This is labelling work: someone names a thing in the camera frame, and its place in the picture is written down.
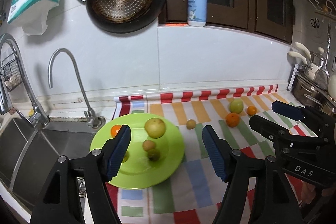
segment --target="metal spatula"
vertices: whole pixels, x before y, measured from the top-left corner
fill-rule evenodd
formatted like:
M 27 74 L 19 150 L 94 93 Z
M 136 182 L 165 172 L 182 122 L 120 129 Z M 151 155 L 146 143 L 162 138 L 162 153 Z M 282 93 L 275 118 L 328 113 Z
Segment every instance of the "metal spatula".
M 329 56 L 329 49 L 330 49 L 330 40 L 331 40 L 331 26 L 330 23 L 328 24 L 328 47 L 327 47 L 327 58 L 325 59 L 325 62 L 322 66 L 322 68 L 318 69 L 314 82 L 322 89 L 327 90 L 328 89 L 328 82 L 329 82 L 329 72 L 327 70 L 327 62 L 328 62 L 328 56 Z

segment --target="chrome faucet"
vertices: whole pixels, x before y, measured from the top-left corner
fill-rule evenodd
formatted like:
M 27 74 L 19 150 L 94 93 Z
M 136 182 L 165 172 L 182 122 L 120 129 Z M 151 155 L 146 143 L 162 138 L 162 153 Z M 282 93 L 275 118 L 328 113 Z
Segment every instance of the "chrome faucet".
M 81 92 L 83 94 L 85 103 L 86 103 L 87 108 L 88 108 L 88 110 L 84 112 L 84 115 L 87 118 L 87 125 L 90 126 L 90 127 L 92 127 L 92 128 L 99 128 L 100 126 L 102 126 L 104 124 L 104 121 L 100 120 L 97 117 L 95 111 L 91 108 L 89 100 L 87 99 L 86 94 L 85 94 L 85 90 L 84 90 L 84 87 L 83 87 L 83 83 L 82 83 L 81 77 L 79 75 L 79 71 L 78 71 L 76 60 L 75 60 L 73 54 L 67 48 L 59 48 L 58 50 L 56 50 L 56 52 L 54 52 L 52 54 L 52 56 L 50 58 L 49 67 L 48 67 L 49 88 L 50 89 L 53 88 L 53 64 L 54 64 L 54 60 L 55 60 L 56 56 L 60 52 L 65 52 L 66 54 L 69 55 L 69 57 L 70 57 L 70 59 L 72 61 L 73 67 L 75 69 L 75 73 L 76 73 L 76 76 L 77 76 L 79 87 L 81 89 Z
M 28 97 L 31 101 L 31 105 L 34 110 L 34 114 L 27 119 L 20 111 L 16 110 L 16 112 L 21 116 L 22 119 L 27 121 L 33 127 L 35 127 L 38 123 L 41 123 L 43 126 L 49 123 L 49 117 L 45 113 L 44 109 L 42 108 L 40 102 L 36 99 L 35 94 L 32 90 L 32 87 L 29 83 L 25 67 L 23 66 L 21 53 L 19 47 L 15 41 L 15 39 L 9 34 L 5 33 L 0 37 L 0 55 L 2 46 L 7 43 L 10 48 L 12 49 L 15 59 L 17 61 L 17 66 L 22 78 L 23 85 L 26 88 Z M 5 78 L 4 78 L 4 71 L 1 68 L 1 81 L 0 81 L 0 114 L 7 113 L 10 109 L 13 108 L 12 101 L 8 95 L 7 89 L 5 87 Z

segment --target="plate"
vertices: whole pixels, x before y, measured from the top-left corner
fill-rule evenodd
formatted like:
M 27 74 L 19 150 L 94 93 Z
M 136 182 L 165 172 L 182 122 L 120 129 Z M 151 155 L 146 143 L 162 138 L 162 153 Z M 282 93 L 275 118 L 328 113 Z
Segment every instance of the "plate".
M 166 133 L 158 139 L 152 139 L 144 129 L 147 120 L 162 119 L 166 124 Z M 134 113 L 118 117 L 104 125 L 92 140 L 90 151 L 101 149 L 111 139 L 111 127 L 127 124 L 131 128 L 131 142 L 127 151 L 129 158 L 121 164 L 118 175 L 109 182 L 124 189 L 144 189 L 159 184 L 169 178 L 179 167 L 184 156 L 184 142 L 178 128 L 161 116 L 149 113 Z M 150 161 L 142 148 L 145 140 L 152 140 L 160 151 L 158 161 Z

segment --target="orange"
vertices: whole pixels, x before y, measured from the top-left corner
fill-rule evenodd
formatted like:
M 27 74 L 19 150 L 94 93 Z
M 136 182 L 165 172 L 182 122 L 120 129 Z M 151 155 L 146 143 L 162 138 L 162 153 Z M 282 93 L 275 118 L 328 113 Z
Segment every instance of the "orange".
M 250 116 L 253 116 L 257 113 L 257 108 L 255 106 L 249 106 L 247 108 L 247 114 L 249 114 Z
M 111 136 L 112 138 L 115 138 L 115 136 L 118 134 L 119 130 L 121 129 L 121 126 L 116 124 L 114 126 L 112 126 L 111 128 Z
M 236 127 L 239 123 L 239 115 L 237 113 L 229 113 L 226 116 L 226 123 L 229 127 Z

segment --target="stainless steel sink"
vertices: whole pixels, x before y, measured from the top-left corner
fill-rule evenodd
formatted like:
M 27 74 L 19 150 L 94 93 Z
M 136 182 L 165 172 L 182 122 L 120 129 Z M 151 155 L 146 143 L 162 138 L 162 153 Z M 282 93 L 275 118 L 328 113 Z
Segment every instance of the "stainless steel sink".
M 51 121 L 46 128 L 35 130 L 25 125 L 15 118 L 0 137 L 0 179 L 32 211 L 57 158 L 60 155 L 70 159 L 85 157 L 97 130 L 85 122 Z

